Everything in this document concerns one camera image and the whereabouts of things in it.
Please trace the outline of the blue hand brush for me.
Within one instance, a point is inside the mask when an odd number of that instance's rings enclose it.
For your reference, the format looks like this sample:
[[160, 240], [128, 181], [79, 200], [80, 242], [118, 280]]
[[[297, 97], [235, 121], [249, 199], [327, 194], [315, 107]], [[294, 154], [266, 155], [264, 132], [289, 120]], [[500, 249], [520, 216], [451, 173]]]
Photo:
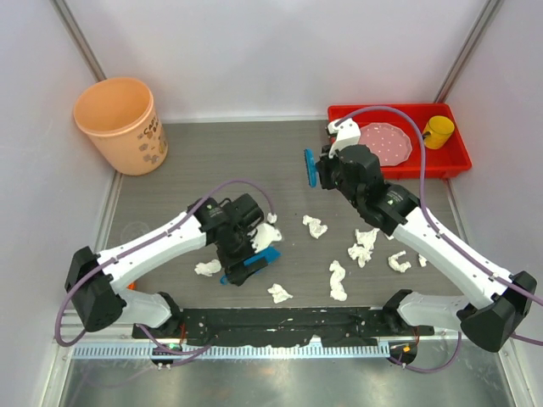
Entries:
[[315, 165], [314, 154], [309, 148], [304, 150], [304, 159], [308, 184], [311, 188], [315, 188], [318, 182], [318, 172]]

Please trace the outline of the blue plastic dustpan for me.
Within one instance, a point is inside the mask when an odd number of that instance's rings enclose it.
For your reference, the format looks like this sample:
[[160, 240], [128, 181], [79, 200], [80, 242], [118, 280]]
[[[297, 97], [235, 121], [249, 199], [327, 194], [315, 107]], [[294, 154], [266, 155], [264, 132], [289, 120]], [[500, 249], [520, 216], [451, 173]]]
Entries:
[[268, 247], [259, 253], [252, 253], [246, 258], [224, 257], [221, 259], [221, 266], [224, 275], [220, 279], [222, 285], [232, 284], [243, 285], [246, 280], [254, 274], [259, 273], [268, 265], [273, 264], [281, 257], [281, 253], [274, 247]]

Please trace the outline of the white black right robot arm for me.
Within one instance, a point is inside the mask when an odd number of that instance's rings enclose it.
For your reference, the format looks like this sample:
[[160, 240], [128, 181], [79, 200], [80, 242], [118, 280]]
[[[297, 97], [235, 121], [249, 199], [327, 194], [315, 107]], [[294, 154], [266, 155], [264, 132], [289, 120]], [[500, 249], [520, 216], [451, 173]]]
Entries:
[[315, 167], [322, 188], [339, 191], [368, 225], [417, 251], [462, 293], [440, 297], [400, 290], [383, 313], [388, 332], [443, 327], [485, 351], [501, 350], [529, 313], [537, 287], [533, 276], [511, 273], [450, 233], [420, 198], [383, 178], [378, 157], [368, 147], [328, 144]]

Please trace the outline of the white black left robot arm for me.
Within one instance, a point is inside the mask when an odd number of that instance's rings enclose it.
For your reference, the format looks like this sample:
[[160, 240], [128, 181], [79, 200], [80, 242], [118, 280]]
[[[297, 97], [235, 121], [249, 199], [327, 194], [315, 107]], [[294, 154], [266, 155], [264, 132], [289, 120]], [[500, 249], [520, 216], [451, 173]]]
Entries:
[[88, 247], [79, 249], [64, 288], [85, 332], [119, 322], [146, 327], [157, 337], [174, 337], [183, 316], [172, 297], [140, 293], [130, 284], [182, 254], [213, 245], [227, 282], [241, 286], [278, 258], [272, 245], [282, 234], [275, 222], [248, 193], [235, 200], [200, 200], [170, 223], [131, 242], [99, 254]]

